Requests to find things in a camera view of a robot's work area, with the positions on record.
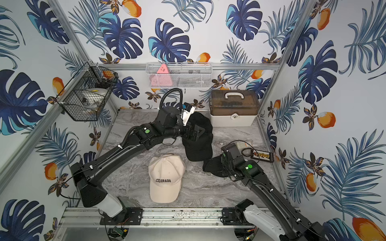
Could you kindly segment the black cap with white label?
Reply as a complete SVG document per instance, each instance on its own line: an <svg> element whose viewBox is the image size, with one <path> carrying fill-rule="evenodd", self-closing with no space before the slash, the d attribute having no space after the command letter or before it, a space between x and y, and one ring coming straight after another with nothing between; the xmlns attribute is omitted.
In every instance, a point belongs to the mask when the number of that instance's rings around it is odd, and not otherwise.
<svg viewBox="0 0 386 241"><path fill-rule="evenodd" d="M221 155L204 161L203 171L209 172L217 177L229 177L229 173L223 164Z"/></svg>

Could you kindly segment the cream Colorado cap back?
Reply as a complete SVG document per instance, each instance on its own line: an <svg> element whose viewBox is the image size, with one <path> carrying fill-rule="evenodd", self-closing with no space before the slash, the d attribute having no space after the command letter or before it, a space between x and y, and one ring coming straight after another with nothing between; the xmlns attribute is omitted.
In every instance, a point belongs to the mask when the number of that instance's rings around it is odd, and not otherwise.
<svg viewBox="0 0 386 241"><path fill-rule="evenodd" d="M150 198L155 203L172 203L177 200L186 167L179 155L163 155L150 160Z"/></svg>

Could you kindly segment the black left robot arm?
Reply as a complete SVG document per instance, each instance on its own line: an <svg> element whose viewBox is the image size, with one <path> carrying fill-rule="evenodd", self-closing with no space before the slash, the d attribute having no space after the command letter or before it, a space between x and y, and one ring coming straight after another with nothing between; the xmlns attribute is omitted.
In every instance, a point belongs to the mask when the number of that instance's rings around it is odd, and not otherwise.
<svg viewBox="0 0 386 241"><path fill-rule="evenodd" d="M211 133L210 120L193 107L161 107L154 121L132 127L123 141L101 157L87 164L75 163L71 174L84 207L96 207L116 221L124 219L126 208L103 188L103 181L123 164L163 143L164 139L182 137L195 142Z"/></svg>

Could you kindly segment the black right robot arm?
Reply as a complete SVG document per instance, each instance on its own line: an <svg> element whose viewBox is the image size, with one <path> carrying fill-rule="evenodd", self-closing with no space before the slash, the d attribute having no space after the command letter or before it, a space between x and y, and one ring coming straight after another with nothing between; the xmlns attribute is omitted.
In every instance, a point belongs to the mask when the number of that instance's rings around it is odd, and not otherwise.
<svg viewBox="0 0 386 241"><path fill-rule="evenodd" d="M325 241L325 230L311 223L275 188L255 160L245 160L235 143L221 148L223 173L240 181L264 203L273 216L263 213L251 202L241 203L244 219L274 241Z"/></svg>

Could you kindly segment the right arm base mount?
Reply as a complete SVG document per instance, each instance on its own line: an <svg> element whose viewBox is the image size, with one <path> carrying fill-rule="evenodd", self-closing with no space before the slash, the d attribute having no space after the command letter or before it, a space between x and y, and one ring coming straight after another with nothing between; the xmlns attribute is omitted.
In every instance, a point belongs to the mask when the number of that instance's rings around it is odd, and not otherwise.
<svg viewBox="0 0 386 241"><path fill-rule="evenodd" d="M279 222L246 199L232 208L223 208L220 221L225 226L255 226L274 241L285 234Z"/></svg>

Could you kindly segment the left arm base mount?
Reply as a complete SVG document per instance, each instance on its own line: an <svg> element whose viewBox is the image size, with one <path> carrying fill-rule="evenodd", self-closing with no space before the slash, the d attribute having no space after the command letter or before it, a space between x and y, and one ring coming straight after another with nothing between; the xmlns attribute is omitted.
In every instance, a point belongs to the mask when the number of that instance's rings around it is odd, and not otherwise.
<svg viewBox="0 0 386 241"><path fill-rule="evenodd" d="M102 213L100 225L109 226L139 226L143 218L143 209L135 207L127 199L118 197L123 206L123 210L115 217L109 217L105 212Z"/></svg>

